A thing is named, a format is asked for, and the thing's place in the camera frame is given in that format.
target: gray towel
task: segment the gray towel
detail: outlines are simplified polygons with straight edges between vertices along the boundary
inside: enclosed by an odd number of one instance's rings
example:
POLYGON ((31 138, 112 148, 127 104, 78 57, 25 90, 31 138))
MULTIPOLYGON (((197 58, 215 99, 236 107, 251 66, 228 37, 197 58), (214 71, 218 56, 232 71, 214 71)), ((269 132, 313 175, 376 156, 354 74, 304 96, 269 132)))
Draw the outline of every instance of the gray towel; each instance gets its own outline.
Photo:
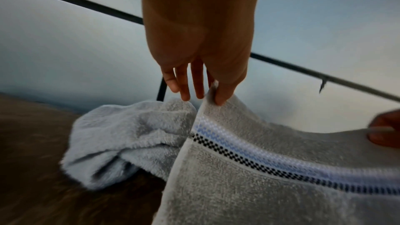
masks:
POLYGON ((90 190, 99 190, 142 168, 164 180, 196 117, 189 102, 144 101, 104 105, 75 121, 64 172, 90 190))
POLYGON ((154 225, 400 224, 400 150, 371 130, 331 134, 263 122, 208 94, 154 225))

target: wooden surface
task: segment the wooden surface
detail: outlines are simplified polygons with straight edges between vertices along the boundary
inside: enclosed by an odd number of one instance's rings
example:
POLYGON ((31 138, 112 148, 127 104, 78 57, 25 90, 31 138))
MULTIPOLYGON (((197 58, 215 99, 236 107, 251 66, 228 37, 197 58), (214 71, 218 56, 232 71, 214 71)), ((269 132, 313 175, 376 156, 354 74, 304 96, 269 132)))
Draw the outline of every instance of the wooden surface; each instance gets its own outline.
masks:
POLYGON ((151 224, 163 180, 140 171, 90 192, 60 171, 77 117, 0 95, 0 225, 151 224))

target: hand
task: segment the hand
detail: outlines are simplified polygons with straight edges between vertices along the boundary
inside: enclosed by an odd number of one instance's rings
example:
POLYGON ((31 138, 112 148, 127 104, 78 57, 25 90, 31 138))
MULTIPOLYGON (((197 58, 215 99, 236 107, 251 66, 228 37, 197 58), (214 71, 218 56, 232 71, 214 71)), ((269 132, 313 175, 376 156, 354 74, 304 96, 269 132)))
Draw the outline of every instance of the hand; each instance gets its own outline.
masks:
POLYGON ((219 82, 222 105, 247 73, 257 0, 142 0, 150 52, 171 91, 190 99, 190 64, 198 98, 203 98, 203 66, 209 86, 219 82))
POLYGON ((392 127, 395 131, 371 133, 368 138, 378 145, 400 148, 400 110, 376 116, 368 127, 392 127))

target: light blue towel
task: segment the light blue towel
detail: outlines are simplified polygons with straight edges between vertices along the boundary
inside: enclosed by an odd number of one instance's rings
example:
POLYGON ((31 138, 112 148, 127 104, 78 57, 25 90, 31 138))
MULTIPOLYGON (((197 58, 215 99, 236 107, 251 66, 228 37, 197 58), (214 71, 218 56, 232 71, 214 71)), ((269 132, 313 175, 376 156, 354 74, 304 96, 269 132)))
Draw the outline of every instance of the light blue towel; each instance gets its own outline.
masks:
POLYGON ((61 167, 90 190, 140 168, 167 180, 195 117, 193 105, 179 99, 101 106, 75 121, 61 167))

